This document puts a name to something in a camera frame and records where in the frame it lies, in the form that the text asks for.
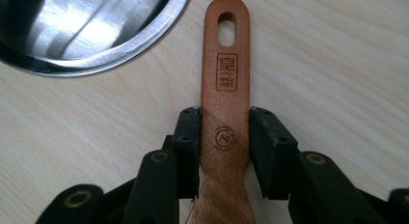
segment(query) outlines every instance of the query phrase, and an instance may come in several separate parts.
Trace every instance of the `engraved logo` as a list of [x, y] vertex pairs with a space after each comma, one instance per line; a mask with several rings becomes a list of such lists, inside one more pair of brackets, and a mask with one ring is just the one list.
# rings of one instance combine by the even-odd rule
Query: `engraved logo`
[[228, 126], [221, 126], [215, 130], [216, 132], [216, 148], [227, 151], [234, 147], [237, 138], [234, 135], [234, 130]]
[[217, 91], [237, 91], [237, 54], [217, 54]]

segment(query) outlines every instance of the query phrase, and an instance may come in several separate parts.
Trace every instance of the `wooden spoon handle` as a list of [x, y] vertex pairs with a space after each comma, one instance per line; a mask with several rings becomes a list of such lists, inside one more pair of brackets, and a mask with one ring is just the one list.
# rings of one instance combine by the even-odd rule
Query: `wooden spoon handle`
[[[235, 42], [218, 41], [219, 23]], [[187, 223], [254, 223], [243, 177], [249, 162], [250, 24], [240, 0], [214, 0], [204, 19], [201, 166], [204, 182]]]

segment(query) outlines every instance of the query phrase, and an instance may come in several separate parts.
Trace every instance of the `wood grain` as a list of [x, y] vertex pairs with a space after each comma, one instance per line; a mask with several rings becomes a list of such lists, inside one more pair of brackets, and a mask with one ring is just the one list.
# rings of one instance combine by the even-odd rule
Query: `wood grain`
[[[219, 23], [235, 24], [232, 46]], [[201, 95], [204, 181], [187, 223], [255, 223], [244, 173], [249, 163], [250, 20], [240, 0], [214, 0], [204, 18]]]
[[[0, 63], [0, 223], [34, 223], [77, 183], [136, 175], [200, 104], [205, 10], [191, 0], [142, 56], [74, 79]], [[273, 111], [303, 151], [331, 156], [360, 189], [409, 186], [409, 0], [242, 0], [250, 13], [250, 104]], [[285, 202], [245, 186], [258, 223], [291, 223]], [[193, 204], [180, 201], [180, 223]]]

